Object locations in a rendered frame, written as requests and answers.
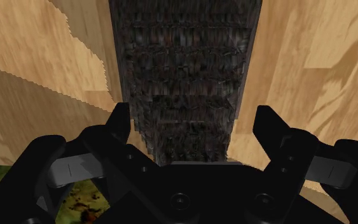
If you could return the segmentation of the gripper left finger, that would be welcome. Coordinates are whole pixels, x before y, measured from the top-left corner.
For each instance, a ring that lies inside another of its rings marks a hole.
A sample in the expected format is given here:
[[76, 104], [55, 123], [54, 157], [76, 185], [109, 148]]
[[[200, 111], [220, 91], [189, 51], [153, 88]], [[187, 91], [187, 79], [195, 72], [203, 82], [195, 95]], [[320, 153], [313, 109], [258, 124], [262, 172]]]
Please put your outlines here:
[[[101, 163], [106, 185], [101, 191], [110, 208], [100, 217], [100, 224], [161, 224], [135, 196], [113, 198], [117, 177], [114, 159], [124, 162], [127, 155], [142, 158], [144, 154], [127, 144], [130, 133], [130, 111], [125, 102], [118, 103], [106, 125], [85, 128], [72, 141], [89, 151]], [[71, 191], [51, 187], [47, 172], [52, 163], [68, 151], [69, 143], [59, 135], [40, 136], [32, 140], [0, 182], [0, 224], [56, 224], [62, 201]]]

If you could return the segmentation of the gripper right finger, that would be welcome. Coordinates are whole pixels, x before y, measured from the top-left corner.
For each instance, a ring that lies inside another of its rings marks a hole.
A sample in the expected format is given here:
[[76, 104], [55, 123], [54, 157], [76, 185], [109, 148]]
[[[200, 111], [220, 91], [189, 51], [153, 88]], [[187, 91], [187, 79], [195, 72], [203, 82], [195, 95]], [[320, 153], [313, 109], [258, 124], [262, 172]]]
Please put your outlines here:
[[350, 224], [358, 224], [358, 141], [321, 142], [292, 128], [270, 107], [259, 105], [252, 132], [270, 159], [269, 167], [300, 181], [314, 181], [339, 205]]

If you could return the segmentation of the dark patterned robot stand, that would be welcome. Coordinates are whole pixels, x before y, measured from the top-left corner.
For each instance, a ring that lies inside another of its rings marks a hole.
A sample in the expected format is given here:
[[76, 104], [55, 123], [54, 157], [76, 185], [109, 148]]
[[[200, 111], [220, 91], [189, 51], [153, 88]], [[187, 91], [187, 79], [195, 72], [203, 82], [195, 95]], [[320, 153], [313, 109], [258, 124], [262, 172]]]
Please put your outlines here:
[[221, 162], [262, 0], [108, 0], [123, 100], [158, 165]]

